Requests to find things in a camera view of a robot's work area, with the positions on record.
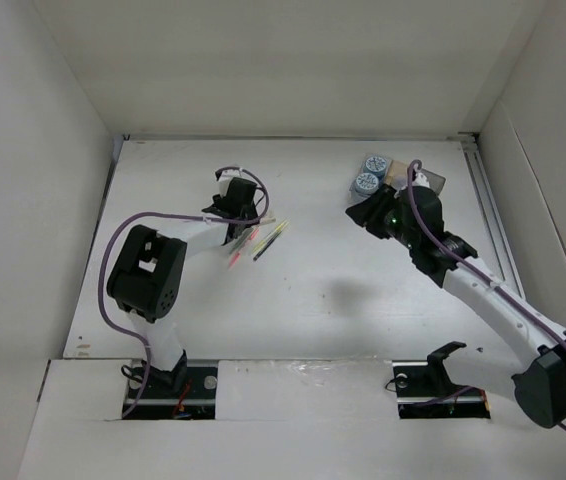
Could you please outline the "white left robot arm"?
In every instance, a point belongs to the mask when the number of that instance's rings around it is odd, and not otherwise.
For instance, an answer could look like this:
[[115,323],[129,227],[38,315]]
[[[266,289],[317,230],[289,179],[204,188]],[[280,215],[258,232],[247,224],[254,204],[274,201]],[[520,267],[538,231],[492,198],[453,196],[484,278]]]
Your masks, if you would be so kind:
[[99,310],[109,296],[131,320],[131,330],[110,328],[142,342],[146,359],[140,383],[164,396],[185,387],[187,354],[174,320],[185,262],[207,250],[229,244],[256,226],[269,209],[269,192],[253,173],[236,168],[215,173],[219,192],[198,215],[141,212],[125,220],[109,240],[99,272]]

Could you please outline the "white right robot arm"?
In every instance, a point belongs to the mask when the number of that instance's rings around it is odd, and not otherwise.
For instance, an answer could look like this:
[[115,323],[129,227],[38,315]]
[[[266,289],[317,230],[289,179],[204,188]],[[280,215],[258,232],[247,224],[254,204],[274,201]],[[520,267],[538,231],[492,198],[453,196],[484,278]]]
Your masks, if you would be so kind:
[[346,216],[381,240],[394,240],[421,274],[472,310],[510,350],[503,359],[465,340],[430,352],[422,368],[428,409],[468,391],[515,402],[536,425],[566,420],[566,327],[548,319],[489,269],[478,251],[445,228],[442,203],[429,187],[384,185]]

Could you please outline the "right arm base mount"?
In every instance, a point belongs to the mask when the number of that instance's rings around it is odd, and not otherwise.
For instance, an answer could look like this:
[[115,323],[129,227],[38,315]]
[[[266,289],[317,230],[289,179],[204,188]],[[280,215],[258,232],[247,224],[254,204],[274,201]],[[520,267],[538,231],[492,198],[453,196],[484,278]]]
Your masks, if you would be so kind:
[[490,419],[486,394],[453,384],[425,360],[395,361],[385,389],[396,395],[401,420]]

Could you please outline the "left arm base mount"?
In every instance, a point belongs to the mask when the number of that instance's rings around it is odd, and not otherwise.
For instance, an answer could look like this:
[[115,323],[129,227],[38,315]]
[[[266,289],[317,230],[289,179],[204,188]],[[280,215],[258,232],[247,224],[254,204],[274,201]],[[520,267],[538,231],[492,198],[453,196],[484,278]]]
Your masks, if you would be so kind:
[[124,420],[214,420],[218,367],[217,361],[188,361],[176,391],[150,378],[139,402]]

